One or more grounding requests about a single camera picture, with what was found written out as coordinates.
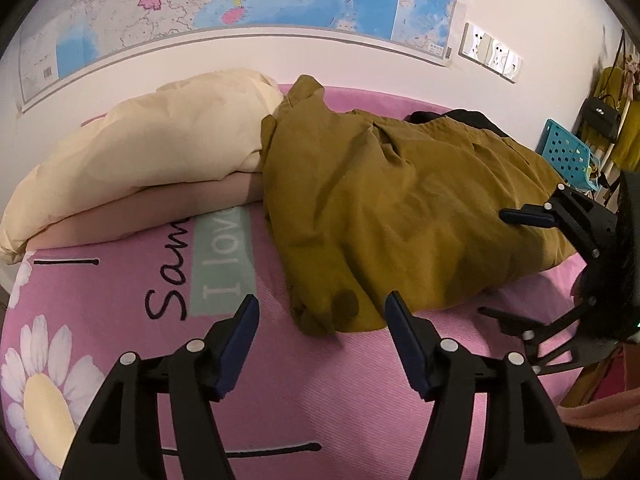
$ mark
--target black handbag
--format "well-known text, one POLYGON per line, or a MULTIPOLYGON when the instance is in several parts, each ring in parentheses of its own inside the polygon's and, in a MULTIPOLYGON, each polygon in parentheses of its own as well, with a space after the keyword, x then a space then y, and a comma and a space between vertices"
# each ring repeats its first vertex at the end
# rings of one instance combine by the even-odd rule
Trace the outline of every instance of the black handbag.
POLYGON ((618 140, 618 132, 620 130, 620 101, 622 101, 622 91, 625 83, 624 74, 622 77, 622 83, 620 85, 620 95, 618 100, 611 94, 605 94, 611 80, 611 75, 618 64, 620 58, 620 51, 623 51, 623 59, 626 61, 626 47, 625 47, 625 31, 622 31, 622 37, 620 38, 620 46, 616 53, 616 59, 613 62, 613 66, 607 77, 607 82, 602 87, 602 92, 597 97, 589 97, 582 105, 582 119, 591 128, 596 130, 601 136, 607 139, 609 142, 615 143, 618 140), (606 99, 611 98, 614 102, 614 106, 607 104, 606 99))

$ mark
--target yellow flower center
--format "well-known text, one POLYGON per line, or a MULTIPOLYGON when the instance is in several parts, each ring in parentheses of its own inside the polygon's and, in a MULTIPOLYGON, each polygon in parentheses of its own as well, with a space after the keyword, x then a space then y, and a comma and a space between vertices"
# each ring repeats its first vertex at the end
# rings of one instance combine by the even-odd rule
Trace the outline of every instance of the yellow flower center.
POLYGON ((69 406, 45 374, 29 377, 24 387, 24 415, 40 452, 62 468, 76 434, 69 406))

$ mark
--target cream blanket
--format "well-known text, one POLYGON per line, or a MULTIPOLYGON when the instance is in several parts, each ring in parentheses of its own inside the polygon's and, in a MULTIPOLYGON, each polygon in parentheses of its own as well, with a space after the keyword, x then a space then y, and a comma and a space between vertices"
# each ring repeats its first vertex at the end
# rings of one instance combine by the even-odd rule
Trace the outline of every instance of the cream blanket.
POLYGON ((281 100, 270 78, 235 69, 124 101, 18 184, 0 222, 0 258, 18 262, 49 225, 141 189, 260 171, 260 122, 281 100))

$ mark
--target mint green rectangle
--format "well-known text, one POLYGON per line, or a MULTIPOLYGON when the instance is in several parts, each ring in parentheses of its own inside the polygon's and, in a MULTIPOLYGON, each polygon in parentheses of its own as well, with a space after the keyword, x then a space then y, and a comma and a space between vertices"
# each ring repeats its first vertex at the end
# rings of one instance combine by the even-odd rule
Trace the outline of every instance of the mint green rectangle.
POLYGON ((232 316, 256 294, 251 218, 234 207, 196 218, 190 316, 232 316))

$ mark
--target silver screw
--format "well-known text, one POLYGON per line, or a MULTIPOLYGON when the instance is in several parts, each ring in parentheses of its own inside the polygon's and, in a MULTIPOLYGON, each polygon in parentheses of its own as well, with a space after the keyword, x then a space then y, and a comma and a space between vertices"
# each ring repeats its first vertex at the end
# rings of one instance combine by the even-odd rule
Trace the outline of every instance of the silver screw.
POLYGON ((453 339, 443 339, 440 342, 440 348, 445 352, 455 352, 458 349, 458 343, 453 339))
POLYGON ((189 352, 200 352, 204 348, 204 341, 202 339, 192 339, 187 343, 187 350, 189 352))
POLYGON ((136 362, 136 355, 133 352, 127 352, 120 356, 120 364, 129 366, 136 362))
POLYGON ((512 365, 521 366, 524 364, 524 357, 522 354, 518 354, 517 352, 511 352, 507 359, 512 365))

